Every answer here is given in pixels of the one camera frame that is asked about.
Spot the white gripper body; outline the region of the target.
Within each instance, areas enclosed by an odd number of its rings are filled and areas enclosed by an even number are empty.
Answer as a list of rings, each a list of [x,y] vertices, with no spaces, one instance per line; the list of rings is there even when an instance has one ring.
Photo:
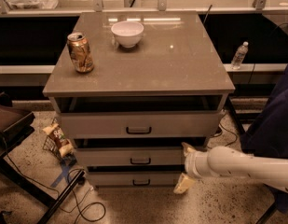
[[[203,178],[210,175],[208,153],[201,151],[189,152],[185,157],[185,171],[192,178]]]

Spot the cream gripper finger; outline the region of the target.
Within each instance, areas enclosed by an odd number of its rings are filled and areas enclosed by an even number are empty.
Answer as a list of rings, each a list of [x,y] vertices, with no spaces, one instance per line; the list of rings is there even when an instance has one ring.
[[[193,155],[196,153],[196,150],[186,142],[182,143],[184,156],[187,157],[189,155]]]
[[[175,194],[184,194],[195,184],[195,182],[196,179],[194,177],[181,173],[173,192]]]

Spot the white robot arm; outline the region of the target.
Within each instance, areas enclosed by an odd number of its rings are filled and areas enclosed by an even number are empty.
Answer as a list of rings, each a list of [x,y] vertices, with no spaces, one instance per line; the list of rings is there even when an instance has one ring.
[[[174,193],[183,194],[196,179],[204,177],[248,177],[288,193],[288,160],[255,157],[230,147],[198,151],[183,142],[185,170],[180,174]]]

